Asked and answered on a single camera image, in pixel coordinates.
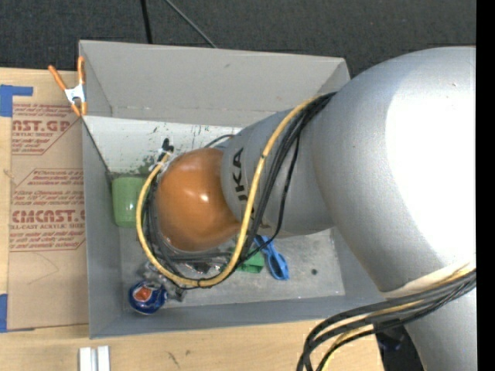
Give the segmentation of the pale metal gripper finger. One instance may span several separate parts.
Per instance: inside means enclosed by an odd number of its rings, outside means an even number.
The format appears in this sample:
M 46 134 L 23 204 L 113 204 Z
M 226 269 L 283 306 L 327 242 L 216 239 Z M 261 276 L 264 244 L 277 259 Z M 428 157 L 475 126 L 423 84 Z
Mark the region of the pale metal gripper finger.
M 162 283 L 161 273 L 150 261 L 146 261 L 138 267 L 137 275 L 142 279 L 154 282 L 155 284 Z
M 166 283 L 163 285 L 166 292 L 167 301 L 183 302 L 186 296 L 186 290 L 176 286 L 175 284 Z

